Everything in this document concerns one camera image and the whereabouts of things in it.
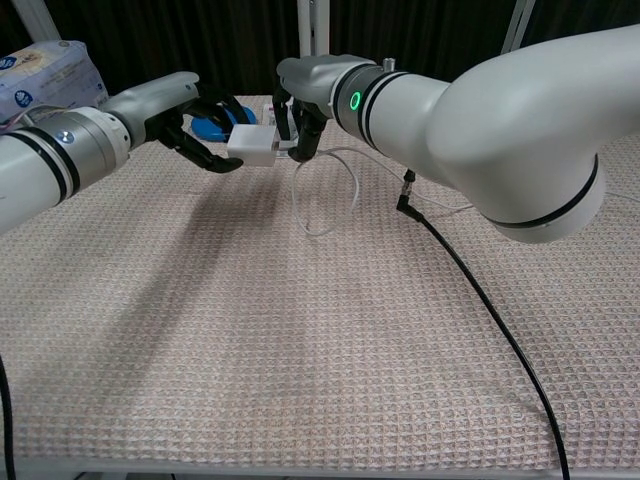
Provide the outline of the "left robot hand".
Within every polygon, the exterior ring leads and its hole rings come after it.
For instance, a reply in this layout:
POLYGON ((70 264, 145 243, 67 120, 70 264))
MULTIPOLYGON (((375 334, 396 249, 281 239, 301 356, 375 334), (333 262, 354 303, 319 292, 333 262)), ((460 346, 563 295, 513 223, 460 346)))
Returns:
POLYGON ((236 124, 249 122, 230 93, 203 83, 194 72, 175 72, 126 89, 103 104, 102 110, 126 127, 130 146, 158 141, 196 166, 218 174, 239 169, 239 158, 221 157, 183 129, 184 117, 208 119, 229 135, 236 124))

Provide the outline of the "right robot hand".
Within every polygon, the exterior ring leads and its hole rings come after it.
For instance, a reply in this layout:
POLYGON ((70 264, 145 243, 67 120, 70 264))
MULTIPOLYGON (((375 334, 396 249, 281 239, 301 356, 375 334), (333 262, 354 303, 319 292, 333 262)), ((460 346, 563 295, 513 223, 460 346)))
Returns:
POLYGON ((288 114, 292 113, 298 140, 288 155, 298 163, 311 160, 321 135, 334 117, 333 95, 339 80, 353 69, 374 65, 372 60, 353 55, 320 55, 286 58, 276 67, 278 85, 272 96, 280 139, 290 140, 288 114))

